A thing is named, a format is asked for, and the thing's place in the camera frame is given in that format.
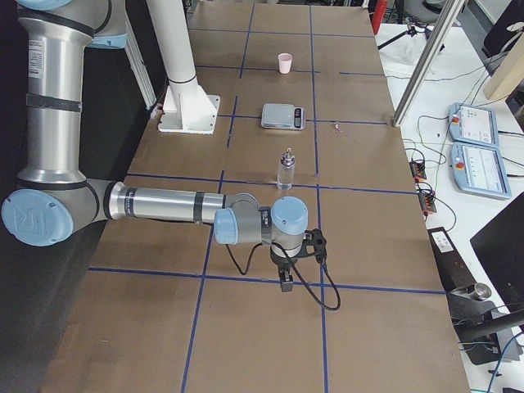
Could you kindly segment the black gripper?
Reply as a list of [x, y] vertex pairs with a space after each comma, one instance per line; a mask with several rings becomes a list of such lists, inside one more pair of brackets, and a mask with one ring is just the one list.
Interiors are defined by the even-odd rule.
[[281, 292], [291, 291], [293, 288], [293, 277], [291, 267], [296, 263], [298, 257], [285, 256], [284, 253], [276, 246], [270, 247], [270, 258], [278, 266], [278, 276], [280, 280]]

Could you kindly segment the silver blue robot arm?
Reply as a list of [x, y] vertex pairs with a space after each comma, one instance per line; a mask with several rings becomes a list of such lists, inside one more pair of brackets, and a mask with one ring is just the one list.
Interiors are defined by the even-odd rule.
[[29, 35], [28, 162], [2, 203], [14, 237], [52, 246], [91, 223], [122, 217], [210, 224], [225, 246], [268, 246], [282, 290], [292, 289], [296, 261], [313, 236], [301, 199], [263, 207], [248, 193], [129, 187], [80, 171], [84, 50], [126, 45], [124, 2], [20, 1], [17, 17]]

